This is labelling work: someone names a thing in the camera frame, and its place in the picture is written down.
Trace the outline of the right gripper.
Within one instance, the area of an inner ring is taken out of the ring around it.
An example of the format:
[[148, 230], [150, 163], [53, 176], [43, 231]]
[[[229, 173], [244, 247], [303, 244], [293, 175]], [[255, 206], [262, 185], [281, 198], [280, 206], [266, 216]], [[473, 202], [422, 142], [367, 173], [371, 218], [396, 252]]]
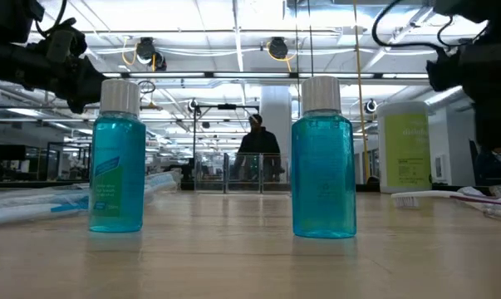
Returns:
[[501, 42], [467, 46], [461, 53], [442, 51], [436, 61], [426, 62], [426, 72], [434, 91], [461, 85], [474, 102], [476, 140], [484, 147], [501, 147]]

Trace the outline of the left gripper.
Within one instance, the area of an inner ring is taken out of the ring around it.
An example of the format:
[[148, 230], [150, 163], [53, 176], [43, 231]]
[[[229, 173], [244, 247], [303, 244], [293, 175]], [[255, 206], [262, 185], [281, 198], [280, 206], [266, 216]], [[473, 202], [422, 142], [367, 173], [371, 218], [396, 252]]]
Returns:
[[47, 91], [67, 100], [73, 113], [81, 113], [89, 104], [95, 104], [101, 99], [101, 87], [107, 77], [99, 72], [90, 60], [80, 60], [74, 68], [74, 57], [63, 63], [55, 63], [46, 58], [47, 41], [29, 42], [27, 49], [35, 57], [30, 59], [36, 77]]

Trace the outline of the blue mouthwash bottle white cap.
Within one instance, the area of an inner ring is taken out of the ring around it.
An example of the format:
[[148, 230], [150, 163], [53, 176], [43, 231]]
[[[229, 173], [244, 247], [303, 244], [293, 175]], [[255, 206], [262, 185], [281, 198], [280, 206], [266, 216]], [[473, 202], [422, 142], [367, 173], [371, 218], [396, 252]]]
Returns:
[[146, 126], [139, 113], [137, 84], [117, 79], [102, 82], [100, 114], [92, 130], [92, 232], [129, 233], [143, 226]]
[[302, 83], [302, 115], [292, 124], [292, 227], [305, 238], [356, 235], [353, 126], [341, 114], [340, 82]]

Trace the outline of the white toothbrush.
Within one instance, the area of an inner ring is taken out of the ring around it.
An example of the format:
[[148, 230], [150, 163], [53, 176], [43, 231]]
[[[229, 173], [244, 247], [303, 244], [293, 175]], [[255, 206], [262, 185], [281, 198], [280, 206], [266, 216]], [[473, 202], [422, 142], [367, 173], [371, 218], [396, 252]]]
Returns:
[[418, 198], [443, 198], [443, 199], [457, 199], [463, 202], [470, 203], [488, 203], [501, 205], [501, 198], [489, 197], [485, 195], [474, 195], [474, 194], [463, 194], [453, 191], [417, 191], [417, 192], [405, 192], [405, 193], [395, 193], [390, 196], [396, 203], [405, 202], [407, 200], [415, 201]]

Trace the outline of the white wipes canister green label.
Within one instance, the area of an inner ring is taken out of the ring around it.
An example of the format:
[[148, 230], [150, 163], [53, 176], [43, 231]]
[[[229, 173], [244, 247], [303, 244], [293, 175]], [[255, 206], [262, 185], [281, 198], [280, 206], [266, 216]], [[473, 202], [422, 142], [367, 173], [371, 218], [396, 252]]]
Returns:
[[377, 109], [380, 191], [384, 194], [432, 188], [428, 106], [386, 103]]

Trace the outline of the black monitor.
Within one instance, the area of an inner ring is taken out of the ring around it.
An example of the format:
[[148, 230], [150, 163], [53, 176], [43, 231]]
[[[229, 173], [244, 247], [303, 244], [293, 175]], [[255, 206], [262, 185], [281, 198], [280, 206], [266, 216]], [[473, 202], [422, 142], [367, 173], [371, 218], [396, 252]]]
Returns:
[[25, 160], [27, 149], [25, 145], [0, 145], [0, 160]]

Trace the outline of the person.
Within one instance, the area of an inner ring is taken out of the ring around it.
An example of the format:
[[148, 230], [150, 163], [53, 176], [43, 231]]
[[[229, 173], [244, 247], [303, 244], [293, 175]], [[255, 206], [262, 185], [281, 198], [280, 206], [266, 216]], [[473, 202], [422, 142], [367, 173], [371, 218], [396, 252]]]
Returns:
[[475, 160], [476, 183], [483, 186], [501, 184], [501, 147], [481, 146]]
[[236, 178], [246, 158], [252, 156], [263, 157], [263, 180], [272, 182], [281, 173], [281, 151], [274, 133], [263, 126], [260, 114], [250, 115], [248, 118], [251, 130], [241, 141], [231, 176]]

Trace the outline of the clear acrylic organizer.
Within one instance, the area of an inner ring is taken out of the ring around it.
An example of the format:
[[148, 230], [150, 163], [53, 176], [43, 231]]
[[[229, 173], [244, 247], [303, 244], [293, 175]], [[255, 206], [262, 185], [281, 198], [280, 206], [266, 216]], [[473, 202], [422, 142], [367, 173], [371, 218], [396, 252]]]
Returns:
[[291, 163], [283, 154], [199, 153], [194, 190], [221, 194], [290, 194]]

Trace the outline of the black aluminium table frame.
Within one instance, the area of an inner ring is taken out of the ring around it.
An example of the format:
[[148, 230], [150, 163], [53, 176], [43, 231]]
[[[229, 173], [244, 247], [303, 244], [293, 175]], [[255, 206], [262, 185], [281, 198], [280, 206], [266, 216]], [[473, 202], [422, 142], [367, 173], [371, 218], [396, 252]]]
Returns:
[[[0, 182], [0, 189], [41, 189], [47, 187], [58, 187], [58, 186], [67, 186], [73, 184], [87, 183], [85, 180], [79, 181], [27, 181], [27, 182]], [[263, 191], [263, 193], [272, 193], [272, 192], [287, 192], [291, 191], [291, 187], [289, 184], [280, 184], [280, 183], [265, 183], [264, 186], [260, 187], [259, 183], [252, 182], [242, 182], [236, 183], [234, 181], [229, 182], [228, 187], [226, 187], [222, 182], [198, 182], [195, 183], [193, 181], [184, 181], [183, 183], [177, 184], [178, 189], [184, 191], [206, 191], [206, 192], [220, 192], [223, 193], [226, 191], [248, 191], [258, 193]], [[453, 186], [446, 184], [434, 184], [433, 190], [439, 191], [457, 191], [462, 188], [462, 186]], [[486, 195], [492, 195], [490, 192], [490, 187], [479, 186], [475, 187], [478, 191]], [[379, 184], [357, 184], [356, 191], [362, 193], [379, 193], [380, 186]]]

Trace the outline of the black background frame stand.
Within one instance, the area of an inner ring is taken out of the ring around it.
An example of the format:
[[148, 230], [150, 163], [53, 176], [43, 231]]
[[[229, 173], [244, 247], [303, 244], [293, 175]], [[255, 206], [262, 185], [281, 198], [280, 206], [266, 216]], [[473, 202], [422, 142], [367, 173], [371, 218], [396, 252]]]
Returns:
[[[237, 110], [242, 109], [247, 112], [248, 109], [255, 109], [259, 111], [257, 106], [250, 105], [236, 105], [236, 104], [217, 104], [217, 105], [200, 105], [196, 100], [192, 100], [193, 104], [193, 161], [194, 161], [194, 192], [199, 193], [199, 180], [201, 179], [201, 162], [196, 158], [196, 143], [197, 143], [197, 123], [199, 121], [198, 111], [204, 108], [204, 111], [201, 113], [202, 116], [205, 116], [211, 109], [217, 110]], [[223, 164], [222, 164], [222, 193], [226, 194], [228, 191], [228, 181], [229, 181], [229, 158], [227, 154], [223, 154]]]

